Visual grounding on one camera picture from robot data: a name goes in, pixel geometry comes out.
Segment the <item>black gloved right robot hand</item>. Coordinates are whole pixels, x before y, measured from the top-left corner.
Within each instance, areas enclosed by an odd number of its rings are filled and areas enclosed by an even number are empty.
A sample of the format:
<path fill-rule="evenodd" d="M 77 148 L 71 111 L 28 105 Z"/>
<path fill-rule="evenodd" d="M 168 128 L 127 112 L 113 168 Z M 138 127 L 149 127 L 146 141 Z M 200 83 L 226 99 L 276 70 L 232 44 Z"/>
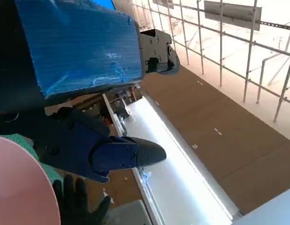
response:
<path fill-rule="evenodd" d="M 89 212 L 86 184 L 83 179 L 66 175 L 52 184 L 60 211 L 62 225 L 102 225 L 111 204 L 105 196 L 97 209 Z"/>

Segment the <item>bare left hand, blue tape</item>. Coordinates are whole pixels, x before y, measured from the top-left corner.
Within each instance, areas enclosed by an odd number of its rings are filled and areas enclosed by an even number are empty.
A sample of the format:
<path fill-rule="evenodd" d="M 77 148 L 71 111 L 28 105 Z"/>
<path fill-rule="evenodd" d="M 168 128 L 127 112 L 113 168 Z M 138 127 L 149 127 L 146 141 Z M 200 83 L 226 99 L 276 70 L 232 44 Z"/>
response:
<path fill-rule="evenodd" d="M 45 108 L 124 88 L 146 74 L 176 74 L 169 34 L 140 31 L 134 19 L 91 0 L 0 0 L 0 135 L 34 142 L 40 161 L 108 182 L 111 170 L 166 159 L 156 143 L 115 137 L 75 108 Z"/>

